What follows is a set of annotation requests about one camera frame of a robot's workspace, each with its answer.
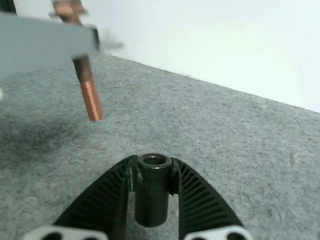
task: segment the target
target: black cylinder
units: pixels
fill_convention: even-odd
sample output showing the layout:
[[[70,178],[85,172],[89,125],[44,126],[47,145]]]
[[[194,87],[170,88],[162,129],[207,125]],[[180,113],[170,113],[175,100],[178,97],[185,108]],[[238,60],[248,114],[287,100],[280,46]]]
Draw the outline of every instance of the black cylinder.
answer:
[[[134,218],[147,228],[167,220],[171,158],[148,153],[137,159]]]

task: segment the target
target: copper pin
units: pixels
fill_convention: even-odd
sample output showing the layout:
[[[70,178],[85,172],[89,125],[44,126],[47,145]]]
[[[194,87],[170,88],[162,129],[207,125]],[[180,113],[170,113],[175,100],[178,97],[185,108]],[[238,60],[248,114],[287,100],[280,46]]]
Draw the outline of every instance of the copper pin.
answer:
[[[87,14],[81,0],[56,0],[53,3],[54,14],[64,23],[80,25],[80,15]],[[99,100],[94,75],[88,55],[72,59],[76,75],[79,79],[86,111],[91,121],[103,119],[103,111]]]

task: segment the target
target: gray carpet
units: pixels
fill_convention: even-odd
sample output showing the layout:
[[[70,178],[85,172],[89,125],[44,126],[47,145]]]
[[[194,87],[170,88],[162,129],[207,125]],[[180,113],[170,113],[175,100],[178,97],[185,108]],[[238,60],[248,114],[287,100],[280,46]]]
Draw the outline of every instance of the gray carpet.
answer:
[[[1,240],[52,223],[112,165],[147,152],[190,164],[256,240],[320,239],[320,114],[111,56],[92,68],[98,123],[71,63],[2,79]],[[177,204],[155,229],[130,205],[127,238],[177,239]]]

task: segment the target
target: copper bolt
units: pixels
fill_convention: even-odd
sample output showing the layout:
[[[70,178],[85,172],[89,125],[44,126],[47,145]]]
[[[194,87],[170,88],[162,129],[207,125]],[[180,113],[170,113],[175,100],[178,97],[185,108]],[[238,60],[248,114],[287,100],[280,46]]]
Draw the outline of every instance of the copper bolt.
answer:
[[[53,3],[54,14],[59,16],[64,23],[80,25],[80,15],[86,14],[81,0],[56,0]],[[99,100],[94,75],[92,73],[88,55],[72,59],[76,75],[79,79],[85,107],[90,120],[103,119],[103,112]]]

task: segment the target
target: white wall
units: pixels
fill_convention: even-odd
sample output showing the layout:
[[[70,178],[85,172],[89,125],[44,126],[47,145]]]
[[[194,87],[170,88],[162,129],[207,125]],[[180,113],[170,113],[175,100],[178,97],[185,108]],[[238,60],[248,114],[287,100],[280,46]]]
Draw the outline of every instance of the white wall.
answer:
[[[49,18],[51,0],[15,0]],[[320,112],[318,0],[82,0],[84,23],[110,29],[113,54]]]

